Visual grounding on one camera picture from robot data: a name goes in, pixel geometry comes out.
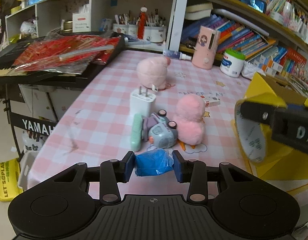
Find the white pen holder pot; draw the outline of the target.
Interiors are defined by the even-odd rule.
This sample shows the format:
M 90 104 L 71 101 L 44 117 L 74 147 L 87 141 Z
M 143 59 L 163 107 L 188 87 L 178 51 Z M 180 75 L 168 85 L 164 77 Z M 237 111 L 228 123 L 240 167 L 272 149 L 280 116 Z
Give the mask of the white pen holder pot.
M 151 43 L 162 43 L 166 40 L 166 26 L 145 27 L 143 39 Z

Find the red tassel doll ornament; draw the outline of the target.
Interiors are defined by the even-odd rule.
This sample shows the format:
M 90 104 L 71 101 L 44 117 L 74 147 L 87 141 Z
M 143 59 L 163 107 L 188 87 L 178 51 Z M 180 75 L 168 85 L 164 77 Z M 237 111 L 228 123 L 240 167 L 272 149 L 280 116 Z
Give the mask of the red tassel doll ornament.
M 137 37 L 138 39 L 142 40 L 144 38 L 144 31 L 145 31 L 145 25 L 147 21 L 147 7 L 143 6 L 140 8 L 140 16 L 139 16 L 139 22 L 138 22 L 138 32 Z

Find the pink plush duck toy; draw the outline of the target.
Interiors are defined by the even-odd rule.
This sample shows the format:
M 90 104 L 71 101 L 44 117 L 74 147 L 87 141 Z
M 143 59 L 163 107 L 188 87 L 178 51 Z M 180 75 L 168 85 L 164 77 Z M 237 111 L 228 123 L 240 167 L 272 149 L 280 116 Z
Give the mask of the pink plush duck toy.
M 178 100 L 173 121 L 177 124 L 178 140 L 183 150 L 185 145 L 195 147 L 204 138 L 205 104 L 196 94 L 187 94 Z

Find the red foil decoration bag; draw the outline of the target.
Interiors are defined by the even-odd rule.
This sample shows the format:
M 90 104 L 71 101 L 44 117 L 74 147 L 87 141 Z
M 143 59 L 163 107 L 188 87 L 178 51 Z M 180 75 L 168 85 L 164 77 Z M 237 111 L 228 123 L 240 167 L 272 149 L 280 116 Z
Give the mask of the red foil decoration bag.
M 35 41 L 12 64 L 8 76 L 32 72 L 82 74 L 90 64 L 104 66 L 121 37 L 72 35 Z

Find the yellow plastic bag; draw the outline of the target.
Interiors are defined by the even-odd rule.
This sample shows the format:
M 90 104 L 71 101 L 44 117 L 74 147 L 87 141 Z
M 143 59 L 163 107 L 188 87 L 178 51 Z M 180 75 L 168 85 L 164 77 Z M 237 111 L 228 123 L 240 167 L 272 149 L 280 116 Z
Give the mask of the yellow plastic bag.
M 0 163 L 0 202 L 10 202 L 23 192 L 18 186 L 19 175 L 17 159 Z

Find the black smartphone on shelf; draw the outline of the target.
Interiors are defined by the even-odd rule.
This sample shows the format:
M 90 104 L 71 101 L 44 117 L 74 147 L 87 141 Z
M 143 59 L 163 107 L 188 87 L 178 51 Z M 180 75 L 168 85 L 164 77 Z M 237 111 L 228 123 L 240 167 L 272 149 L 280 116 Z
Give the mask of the black smartphone on shelf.
M 266 2 L 262 0 L 239 0 L 240 2 L 243 2 L 247 6 L 261 12 L 265 13 L 267 9 L 267 4 Z

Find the grey blue toy camera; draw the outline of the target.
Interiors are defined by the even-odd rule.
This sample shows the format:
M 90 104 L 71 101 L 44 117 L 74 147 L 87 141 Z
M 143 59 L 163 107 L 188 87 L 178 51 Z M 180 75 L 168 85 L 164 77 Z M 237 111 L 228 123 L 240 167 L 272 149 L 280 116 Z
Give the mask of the grey blue toy camera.
M 160 109 L 149 117 L 143 116 L 142 140 L 156 148 L 170 148 L 178 139 L 177 124 L 169 120 L 167 111 Z

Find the white cubby shelf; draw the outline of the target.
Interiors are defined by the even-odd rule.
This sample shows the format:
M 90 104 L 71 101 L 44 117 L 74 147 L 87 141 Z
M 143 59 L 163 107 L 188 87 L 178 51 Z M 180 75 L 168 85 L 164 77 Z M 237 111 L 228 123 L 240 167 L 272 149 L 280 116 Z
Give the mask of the white cubby shelf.
M 142 6 L 147 7 L 148 15 L 158 14 L 167 27 L 166 39 L 161 43 L 137 44 L 131 47 L 136 50 L 161 52 L 169 47 L 176 0 L 43 0 L 5 17 L 8 39 L 18 35 L 21 24 L 30 18 L 36 19 L 36 36 L 46 36 L 50 31 L 60 27 L 62 20 L 72 20 L 79 7 L 88 5 L 89 15 L 86 18 L 88 31 L 99 31 L 101 21 L 113 19 L 115 15 L 131 13 L 137 18 Z

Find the white wall charger plug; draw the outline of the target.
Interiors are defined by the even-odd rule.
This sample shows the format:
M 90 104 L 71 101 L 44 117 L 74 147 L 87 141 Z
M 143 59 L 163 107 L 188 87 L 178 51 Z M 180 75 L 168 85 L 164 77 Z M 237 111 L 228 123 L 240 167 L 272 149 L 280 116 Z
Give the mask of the white wall charger plug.
M 156 95 L 142 86 L 130 94 L 130 115 L 141 114 L 149 117 L 153 113 Z

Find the pink cylindrical humidifier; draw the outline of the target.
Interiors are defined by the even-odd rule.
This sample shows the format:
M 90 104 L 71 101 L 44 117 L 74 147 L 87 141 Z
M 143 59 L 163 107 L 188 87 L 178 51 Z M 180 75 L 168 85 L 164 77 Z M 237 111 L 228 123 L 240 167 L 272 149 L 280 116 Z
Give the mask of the pink cylindrical humidifier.
M 220 36 L 221 32 L 218 30 L 213 30 L 204 26 L 200 27 L 192 57 L 192 64 L 194 66 L 206 70 L 212 68 Z

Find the row of colourful books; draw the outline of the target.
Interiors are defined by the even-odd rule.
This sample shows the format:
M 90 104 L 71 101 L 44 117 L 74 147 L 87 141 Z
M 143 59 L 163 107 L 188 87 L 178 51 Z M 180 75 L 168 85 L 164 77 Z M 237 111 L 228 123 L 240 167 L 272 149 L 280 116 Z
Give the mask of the row of colourful books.
M 244 54 L 246 59 L 250 59 L 265 49 L 278 44 L 276 39 L 261 34 L 254 27 L 249 27 L 221 15 L 212 14 L 199 20 L 185 21 L 181 33 L 180 51 L 194 53 L 201 26 L 221 32 L 216 51 L 217 55 L 224 54 L 226 49 L 233 49 Z

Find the pale pink plush toy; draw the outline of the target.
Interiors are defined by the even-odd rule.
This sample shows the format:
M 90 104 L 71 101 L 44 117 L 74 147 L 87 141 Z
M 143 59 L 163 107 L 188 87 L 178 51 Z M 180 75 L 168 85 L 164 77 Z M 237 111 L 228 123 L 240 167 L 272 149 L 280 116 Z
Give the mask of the pale pink plush toy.
M 137 76 L 140 83 L 149 89 L 164 90 L 166 88 L 167 68 L 171 64 L 166 56 L 150 57 L 137 65 Z

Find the blue plastic bundle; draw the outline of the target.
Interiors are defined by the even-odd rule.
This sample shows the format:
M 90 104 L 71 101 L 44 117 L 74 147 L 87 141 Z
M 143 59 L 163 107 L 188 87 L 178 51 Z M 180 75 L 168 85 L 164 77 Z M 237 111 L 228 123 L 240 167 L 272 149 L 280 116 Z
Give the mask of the blue plastic bundle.
M 136 155 L 135 173 L 138 177 L 158 176 L 173 170 L 174 159 L 163 148 Z

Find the white storage bin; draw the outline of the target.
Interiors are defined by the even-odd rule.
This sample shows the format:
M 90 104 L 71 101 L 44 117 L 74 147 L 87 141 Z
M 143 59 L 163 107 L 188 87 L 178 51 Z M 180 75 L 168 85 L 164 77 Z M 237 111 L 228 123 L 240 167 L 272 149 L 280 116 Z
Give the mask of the white storage bin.
M 37 155 L 38 152 L 33 151 L 25 153 L 24 157 L 20 162 L 21 171 L 18 178 L 18 187 L 21 188 L 23 191 L 26 191 L 28 189 L 29 172 L 34 164 Z

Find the white jar green lid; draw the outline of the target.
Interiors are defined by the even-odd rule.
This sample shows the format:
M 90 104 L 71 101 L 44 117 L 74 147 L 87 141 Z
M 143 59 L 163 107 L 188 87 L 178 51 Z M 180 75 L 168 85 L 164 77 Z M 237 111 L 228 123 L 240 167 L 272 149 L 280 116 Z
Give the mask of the white jar green lid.
M 227 76 L 238 78 L 245 62 L 245 55 L 240 51 L 226 49 L 220 65 L 220 70 Z

